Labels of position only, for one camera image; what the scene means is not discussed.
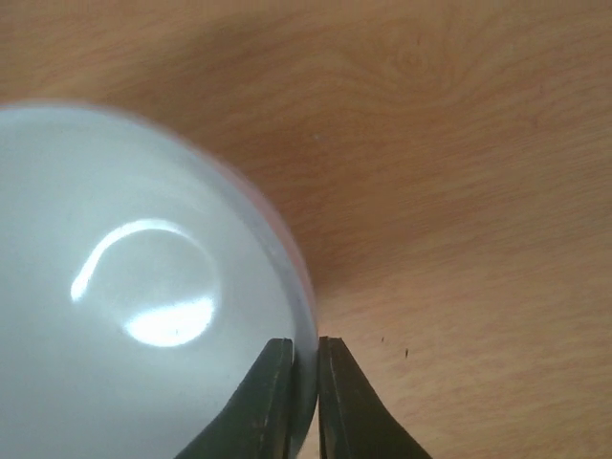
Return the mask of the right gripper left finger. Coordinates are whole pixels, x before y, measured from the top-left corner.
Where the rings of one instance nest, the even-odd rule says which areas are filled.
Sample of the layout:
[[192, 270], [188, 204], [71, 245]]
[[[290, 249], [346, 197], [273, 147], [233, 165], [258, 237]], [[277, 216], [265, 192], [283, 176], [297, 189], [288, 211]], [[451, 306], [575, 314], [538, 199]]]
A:
[[271, 339], [213, 421], [178, 459], [286, 458], [294, 345]]

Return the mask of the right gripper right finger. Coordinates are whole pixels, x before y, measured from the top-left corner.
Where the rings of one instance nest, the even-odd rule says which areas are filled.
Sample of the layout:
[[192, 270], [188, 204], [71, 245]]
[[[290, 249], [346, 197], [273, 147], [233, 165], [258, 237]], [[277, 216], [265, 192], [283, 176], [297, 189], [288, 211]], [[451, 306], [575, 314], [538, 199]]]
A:
[[322, 458], [428, 458], [386, 409], [345, 342], [322, 337], [317, 365]]

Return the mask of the bowl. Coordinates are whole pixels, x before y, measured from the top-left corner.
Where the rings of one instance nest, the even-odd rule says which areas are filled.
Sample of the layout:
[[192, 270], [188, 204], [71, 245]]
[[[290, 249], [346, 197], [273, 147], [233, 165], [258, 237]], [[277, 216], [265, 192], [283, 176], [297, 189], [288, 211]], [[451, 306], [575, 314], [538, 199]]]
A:
[[316, 403], [315, 294], [269, 201], [190, 142], [94, 106], [1, 109], [1, 454], [172, 458], [268, 340]]

